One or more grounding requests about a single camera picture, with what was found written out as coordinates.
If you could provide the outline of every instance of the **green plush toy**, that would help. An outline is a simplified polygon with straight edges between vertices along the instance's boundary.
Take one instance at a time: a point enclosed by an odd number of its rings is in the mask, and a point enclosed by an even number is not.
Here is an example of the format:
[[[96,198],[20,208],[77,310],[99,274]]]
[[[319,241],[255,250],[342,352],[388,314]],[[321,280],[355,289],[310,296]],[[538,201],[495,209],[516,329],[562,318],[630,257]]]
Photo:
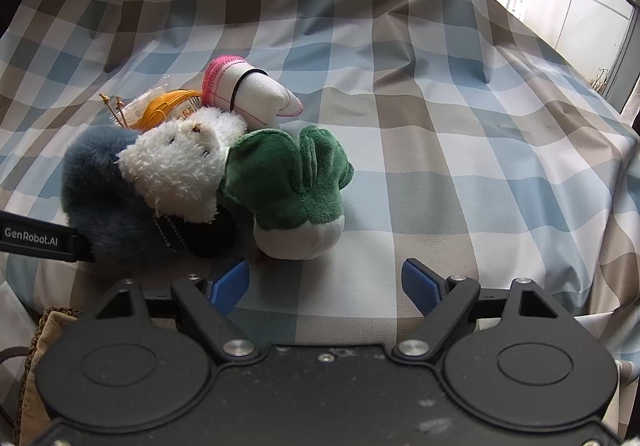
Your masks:
[[[351,177],[353,166],[328,130],[305,127],[297,145],[281,130],[263,129],[231,146],[221,189],[254,214],[254,238],[264,254],[304,260],[340,238],[340,190]]]

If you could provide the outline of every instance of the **black cord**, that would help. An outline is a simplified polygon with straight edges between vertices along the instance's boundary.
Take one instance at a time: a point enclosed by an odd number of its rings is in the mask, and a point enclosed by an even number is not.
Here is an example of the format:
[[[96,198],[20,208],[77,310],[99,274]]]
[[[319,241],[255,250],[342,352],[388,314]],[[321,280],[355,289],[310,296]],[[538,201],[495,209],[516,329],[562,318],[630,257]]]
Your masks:
[[[238,88],[240,88],[240,84],[242,83],[244,78],[246,76],[249,76],[250,74],[264,74],[265,76],[269,75],[264,70],[260,70],[260,68],[249,68],[249,70],[242,74],[242,76],[238,77],[238,82],[236,82],[236,85],[234,86],[234,91],[231,92],[231,99],[229,100],[229,111],[234,111],[234,106],[236,105],[236,93],[238,93]]]
[[[0,350],[0,365],[6,360],[12,358],[23,358],[29,355],[28,347],[9,347],[8,349]],[[0,417],[2,417],[9,426],[13,429],[15,426],[14,420],[6,412],[6,410],[0,404]]]

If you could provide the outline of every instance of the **blue and beige plaid cloth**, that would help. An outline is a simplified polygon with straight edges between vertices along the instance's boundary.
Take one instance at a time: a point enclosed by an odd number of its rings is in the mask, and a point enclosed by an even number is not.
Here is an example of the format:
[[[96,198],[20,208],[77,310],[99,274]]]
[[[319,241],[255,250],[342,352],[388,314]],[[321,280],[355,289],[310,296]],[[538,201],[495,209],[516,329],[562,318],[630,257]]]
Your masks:
[[[109,122],[97,93],[197,86],[221,54],[292,90],[305,112],[282,128],[327,127],[355,168],[332,252],[254,268],[234,313],[247,333],[393,342],[419,316],[399,281],[417,257],[488,288],[531,277],[575,315],[617,309],[600,334],[640,363],[638,137],[495,0],[23,0],[0,40],[0,208],[64,222],[60,161]],[[107,286],[30,257],[0,271],[39,310]]]

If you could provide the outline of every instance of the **plush toy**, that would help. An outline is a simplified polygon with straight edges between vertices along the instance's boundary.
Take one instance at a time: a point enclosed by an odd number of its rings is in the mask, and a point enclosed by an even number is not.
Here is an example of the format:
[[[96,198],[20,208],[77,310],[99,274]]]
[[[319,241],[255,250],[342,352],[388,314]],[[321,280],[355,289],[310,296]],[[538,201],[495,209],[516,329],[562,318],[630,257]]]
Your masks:
[[[207,106],[237,111],[250,130],[278,127],[276,117],[295,117],[304,110],[289,90],[239,56],[220,56],[209,63],[202,98]]]
[[[263,129],[231,146],[221,192],[254,214],[254,238],[264,254],[311,259],[342,234],[340,190],[352,176],[353,166],[328,130],[305,127],[296,144],[281,130]]]
[[[226,153],[245,131],[239,115],[201,108],[140,135],[119,154],[118,168],[156,212],[207,223],[216,216]]]
[[[90,127],[63,159],[62,208],[98,262],[138,267],[175,252],[231,245],[235,223],[216,190],[229,145],[246,130],[233,113],[202,108],[145,133]]]

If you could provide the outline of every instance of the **green plush leaf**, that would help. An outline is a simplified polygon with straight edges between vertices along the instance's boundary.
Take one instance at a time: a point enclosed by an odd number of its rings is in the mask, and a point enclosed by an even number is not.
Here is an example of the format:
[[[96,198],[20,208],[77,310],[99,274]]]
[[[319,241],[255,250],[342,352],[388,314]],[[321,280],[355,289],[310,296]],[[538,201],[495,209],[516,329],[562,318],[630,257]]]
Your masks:
[[[296,146],[287,133],[265,129],[231,147],[221,190],[254,213],[261,228],[292,229],[340,217],[340,189],[352,176],[353,166],[328,130],[305,127]]]

